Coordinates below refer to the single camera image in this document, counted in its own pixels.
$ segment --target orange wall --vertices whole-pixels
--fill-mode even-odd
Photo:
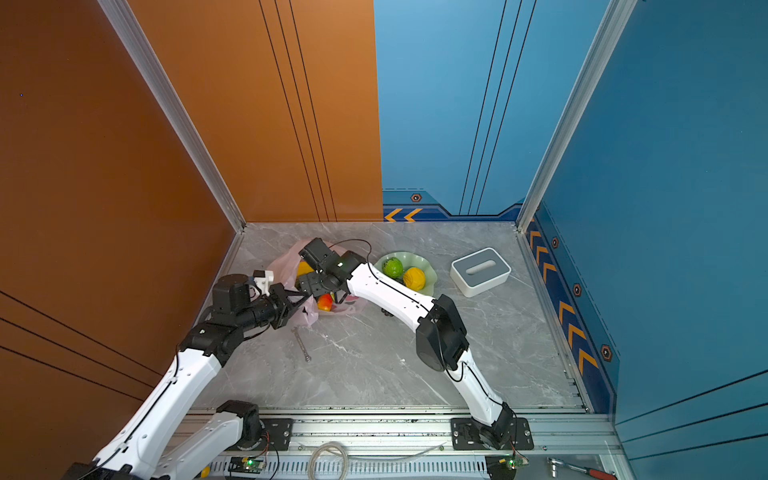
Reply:
[[[246,220],[381,220],[372,0],[130,4]]]
[[[0,290],[133,360],[0,295],[3,476],[55,479],[159,380],[233,231],[97,2],[4,2],[0,65]]]

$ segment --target red handle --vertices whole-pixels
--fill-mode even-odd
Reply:
[[[600,470],[595,470],[593,468],[587,470],[587,475],[591,476],[592,478],[599,478],[600,480],[618,480],[615,475],[601,472]]]

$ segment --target blue wall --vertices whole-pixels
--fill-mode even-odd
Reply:
[[[767,19],[638,2],[542,204],[621,358],[641,479],[764,473],[744,452],[766,444],[745,438],[768,435],[768,373],[739,380],[768,368]]]
[[[519,202],[607,4],[376,0],[384,189],[454,215]]]

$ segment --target fruit bowl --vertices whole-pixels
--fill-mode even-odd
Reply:
[[[437,281],[437,273],[435,273],[435,269],[432,268],[432,265],[429,264],[429,261],[424,258],[420,257],[419,255],[416,255],[415,253],[411,252],[395,252],[395,253],[388,253],[384,257],[379,258],[379,260],[373,265],[376,267],[376,269],[379,272],[382,272],[381,274],[384,275],[383,267],[384,262],[389,260],[392,257],[397,257],[400,262],[402,262],[402,271],[407,272],[409,268],[412,266],[415,266],[416,268],[419,268],[424,272],[425,277],[425,283],[424,288],[419,290],[419,293],[422,295],[428,295],[433,296],[435,293],[435,282]]]

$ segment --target gray tissue box lid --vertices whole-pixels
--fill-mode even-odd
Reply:
[[[489,268],[480,270],[479,272],[472,275],[467,273],[468,269],[479,265],[480,263],[487,262],[488,260],[493,260],[496,262],[496,264]],[[464,281],[469,286],[480,285],[481,283],[487,282],[490,279],[496,278],[497,276],[504,275],[511,270],[504,259],[502,259],[491,248],[480,250],[477,253],[473,253],[469,257],[456,260],[453,265],[454,268],[456,268],[458,274],[462,276],[462,279],[464,279]]]

